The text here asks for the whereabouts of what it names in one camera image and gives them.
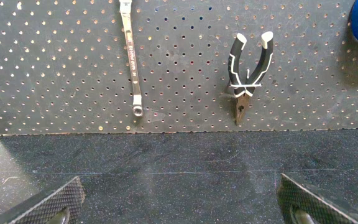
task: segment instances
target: pliers handle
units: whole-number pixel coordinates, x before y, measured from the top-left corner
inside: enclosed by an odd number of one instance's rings
[[[241,52],[246,46],[247,39],[242,34],[237,34],[233,46],[230,50],[229,56],[229,77],[230,86],[234,87],[234,96],[236,97],[236,124],[238,125],[245,114],[245,109],[248,106],[248,99],[254,94],[255,88],[262,86],[260,82],[269,69],[273,55],[273,32],[266,32],[262,34],[262,53],[260,54],[259,63],[256,69],[245,79],[245,84],[242,84],[239,75],[239,62]]]

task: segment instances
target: black and white handle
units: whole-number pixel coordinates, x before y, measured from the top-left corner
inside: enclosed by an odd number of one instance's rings
[[[239,77],[239,63],[242,49],[246,46],[247,39],[242,34],[237,34],[236,39],[234,40],[233,46],[230,50],[229,56],[229,77],[231,86],[241,85]],[[245,88],[234,87],[234,96],[240,97],[246,92]]]
[[[273,32],[262,34],[262,53],[260,54],[259,63],[252,74],[247,77],[246,85],[260,85],[260,81],[264,78],[273,56]],[[255,86],[248,87],[246,93],[249,96],[255,91]]]
[[[239,62],[241,52],[246,43],[247,39],[242,34],[237,34],[229,56],[229,77],[231,86],[234,87],[234,96],[236,98],[242,96],[244,93],[252,96],[255,91],[255,87],[260,86],[260,81],[265,76],[272,61],[273,32],[269,31],[262,34],[262,53],[260,55],[259,63],[251,75],[249,75],[248,71],[246,82],[245,84],[242,84],[239,76]]]

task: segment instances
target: dark speckled tabletop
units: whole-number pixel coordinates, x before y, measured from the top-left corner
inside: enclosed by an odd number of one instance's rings
[[[281,172],[358,205],[358,130],[0,137],[0,213],[78,175],[82,223],[283,223]]]

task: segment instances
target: gray perforated board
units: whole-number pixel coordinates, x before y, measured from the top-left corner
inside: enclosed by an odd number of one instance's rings
[[[118,0],[0,1],[0,134],[358,128],[353,2],[134,1],[136,119]],[[245,74],[269,30],[273,64],[236,126],[233,36]]]

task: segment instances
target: metal wrench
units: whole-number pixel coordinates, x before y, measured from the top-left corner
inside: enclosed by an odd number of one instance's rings
[[[122,23],[124,24],[125,40],[127,42],[127,51],[129,59],[129,67],[131,70],[132,88],[134,90],[134,103],[132,105],[132,111],[135,116],[143,115],[142,107],[142,93],[140,91],[139,77],[137,73],[135,45],[132,35],[131,26],[131,4],[132,0],[119,0],[119,11],[122,17]]]

